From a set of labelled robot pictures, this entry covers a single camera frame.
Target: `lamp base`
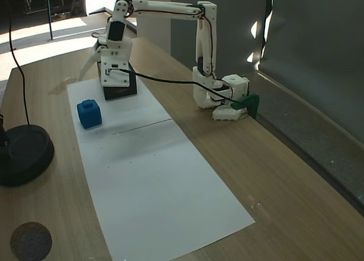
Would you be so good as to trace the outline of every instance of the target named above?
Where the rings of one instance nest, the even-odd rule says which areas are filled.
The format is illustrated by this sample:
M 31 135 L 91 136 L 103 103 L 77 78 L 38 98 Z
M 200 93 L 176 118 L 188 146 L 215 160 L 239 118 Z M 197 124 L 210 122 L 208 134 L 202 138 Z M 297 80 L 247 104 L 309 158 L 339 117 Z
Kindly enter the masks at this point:
M 54 156 L 54 146 L 45 129 L 35 125 L 14 127 L 6 132 L 9 145 L 0 156 L 0 185 L 13 187 L 43 173 Z

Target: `white leader arm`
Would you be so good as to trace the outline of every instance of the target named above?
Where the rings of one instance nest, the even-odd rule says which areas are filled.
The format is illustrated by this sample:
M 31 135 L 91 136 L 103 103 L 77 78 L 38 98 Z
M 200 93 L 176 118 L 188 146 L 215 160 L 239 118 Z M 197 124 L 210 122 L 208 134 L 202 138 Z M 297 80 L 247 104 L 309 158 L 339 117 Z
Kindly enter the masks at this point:
M 101 85 L 105 88 L 131 87 L 131 73 L 121 71 L 129 68 L 131 39 L 124 36 L 128 17 L 165 17 L 170 19 L 196 20 L 196 62 L 193 67 L 193 80 L 216 93 L 239 101 L 248 95 L 249 81 L 238 75 L 230 75 L 218 80 L 216 67 L 216 20 L 217 6 L 200 1 L 196 5 L 177 2 L 156 2 L 148 0 L 117 0 L 113 16 L 106 26 L 106 32 L 98 36 L 93 53 L 83 66 L 80 79 L 95 63 L 99 63 Z M 195 85 L 193 97 L 201 108 L 215 107 L 213 119 L 236 120 L 246 109 L 233 109 L 231 102 Z

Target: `blue cube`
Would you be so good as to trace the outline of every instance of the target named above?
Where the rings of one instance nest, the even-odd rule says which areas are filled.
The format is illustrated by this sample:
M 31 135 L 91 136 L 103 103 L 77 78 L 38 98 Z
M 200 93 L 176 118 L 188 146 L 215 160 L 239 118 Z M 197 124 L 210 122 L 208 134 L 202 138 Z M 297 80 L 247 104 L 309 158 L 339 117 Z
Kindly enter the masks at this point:
M 78 104 L 77 112 L 84 129 L 102 124 L 100 107 L 95 100 L 85 100 Z

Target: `wooden table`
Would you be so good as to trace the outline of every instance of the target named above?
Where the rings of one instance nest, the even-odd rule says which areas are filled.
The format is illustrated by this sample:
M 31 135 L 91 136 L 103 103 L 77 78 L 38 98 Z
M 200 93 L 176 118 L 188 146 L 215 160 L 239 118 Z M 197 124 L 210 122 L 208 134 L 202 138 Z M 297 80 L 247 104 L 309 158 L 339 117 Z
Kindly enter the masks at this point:
M 49 132 L 56 153 L 36 180 L 0 188 L 0 260 L 15 260 L 11 234 L 30 221 L 52 234 L 46 260 L 111 260 L 86 182 L 66 89 L 89 53 L 85 49 L 24 66 L 30 121 Z M 134 39 L 131 63 L 138 72 L 159 78 L 192 78 L 191 71 L 144 39 Z M 94 66 L 86 80 L 96 74 Z M 179 261 L 364 260 L 364 218 L 260 124 L 250 117 L 213 121 L 211 110 L 195 105 L 191 86 L 145 83 L 256 220 Z M 20 74 L 13 70 L 1 107 L 7 129 L 25 123 L 21 86 Z

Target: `gray partition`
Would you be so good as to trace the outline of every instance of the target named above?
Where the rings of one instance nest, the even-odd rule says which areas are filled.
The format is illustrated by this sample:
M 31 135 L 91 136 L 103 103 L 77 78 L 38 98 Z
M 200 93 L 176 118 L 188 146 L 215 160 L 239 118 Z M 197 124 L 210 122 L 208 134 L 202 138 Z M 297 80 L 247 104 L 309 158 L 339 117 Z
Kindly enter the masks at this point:
M 364 143 L 364 0 L 274 0 L 259 69 Z
M 154 0 L 197 3 L 211 1 L 218 6 L 217 69 L 222 77 L 254 71 L 260 58 L 262 23 L 266 0 Z M 257 36 L 251 28 L 258 21 Z M 138 19 L 138 36 L 145 36 L 188 68 L 196 65 L 196 22 L 169 19 Z M 253 62 L 247 58 L 254 52 Z

